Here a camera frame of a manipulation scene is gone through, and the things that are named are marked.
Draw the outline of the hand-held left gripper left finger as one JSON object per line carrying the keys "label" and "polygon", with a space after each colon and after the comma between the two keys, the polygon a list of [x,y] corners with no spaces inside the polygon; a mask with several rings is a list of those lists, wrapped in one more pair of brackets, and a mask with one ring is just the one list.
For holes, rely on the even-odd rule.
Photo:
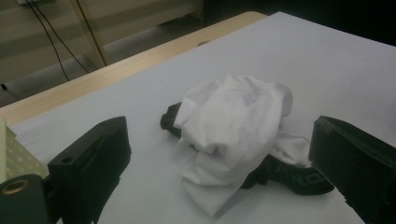
{"label": "hand-held left gripper left finger", "polygon": [[49,162],[64,224],[97,224],[131,159],[124,116],[92,127]]}

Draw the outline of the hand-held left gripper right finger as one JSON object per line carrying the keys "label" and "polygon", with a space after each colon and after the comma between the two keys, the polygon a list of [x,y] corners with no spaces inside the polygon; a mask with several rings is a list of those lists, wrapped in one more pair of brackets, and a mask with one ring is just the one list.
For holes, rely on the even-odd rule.
{"label": "hand-held left gripper right finger", "polygon": [[309,160],[365,224],[396,224],[396,148],[340,119],[314,122]]}

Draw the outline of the pale yellow perforated basket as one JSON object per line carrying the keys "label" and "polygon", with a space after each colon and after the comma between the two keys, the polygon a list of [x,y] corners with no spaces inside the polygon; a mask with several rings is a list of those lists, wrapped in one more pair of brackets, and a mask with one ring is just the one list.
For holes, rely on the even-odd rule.
{"label": "pale yellow perforated basket", "polygon": [[21,175],[46,177],[48,171],[17,139],[4,119],[0,119],[0,183]]}

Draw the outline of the white underpants with black waistband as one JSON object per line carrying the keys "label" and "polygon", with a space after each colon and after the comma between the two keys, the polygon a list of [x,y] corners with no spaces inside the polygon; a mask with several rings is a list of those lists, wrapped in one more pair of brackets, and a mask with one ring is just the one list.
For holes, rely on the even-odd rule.
{"label": "white underpants with black waistband", "polygon": [[308,139],[282,128],[292,93],[254,77],[226,77],[190,89],[168,107],[162,129],[196,151],[181,184],[207,214],[216,214],[239,189],[275,181],[304,196],[332,191],[311,165]]}

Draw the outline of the white table cover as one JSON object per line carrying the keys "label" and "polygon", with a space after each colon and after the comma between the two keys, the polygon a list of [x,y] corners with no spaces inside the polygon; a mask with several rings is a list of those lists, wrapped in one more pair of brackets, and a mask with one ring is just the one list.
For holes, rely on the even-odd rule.
{"label": "white table cover", "polygon": [[252,76],[290,88],[283,126],[309,137],[320,116],[344,120],[396,147],[396,48],[276,13],[14,126],[48,162],[97,123],[124,116],[132,158],[100,224],[363,224],[337,192],[299,196],[271,182],[237,192],[214,216],[180,183],[193,158],[162,130],[169,105],[192,87]]}

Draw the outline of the dark curtain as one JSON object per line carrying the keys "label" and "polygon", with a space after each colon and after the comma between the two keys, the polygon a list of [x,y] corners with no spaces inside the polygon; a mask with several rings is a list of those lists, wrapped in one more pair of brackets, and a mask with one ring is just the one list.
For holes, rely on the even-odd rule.
{"label": "dark curtain", "polygon": [[207,25],[248,11],[284,12],[396,47],[396,0],[204,0]]}

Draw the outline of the beige wall post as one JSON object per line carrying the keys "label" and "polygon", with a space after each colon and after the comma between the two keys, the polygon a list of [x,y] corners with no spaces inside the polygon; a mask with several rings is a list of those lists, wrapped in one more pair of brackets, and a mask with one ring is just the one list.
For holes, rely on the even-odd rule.
{"label": "beige wall post", "polygon": [[85,4],[85,0],[70,0],[70,2],[76,11],[84,35],[91,45],[92,50],[87,54],[87,57],[97,68],[106,67],[108,58],[104,51],[101,38],[93,26],[92,18]]}

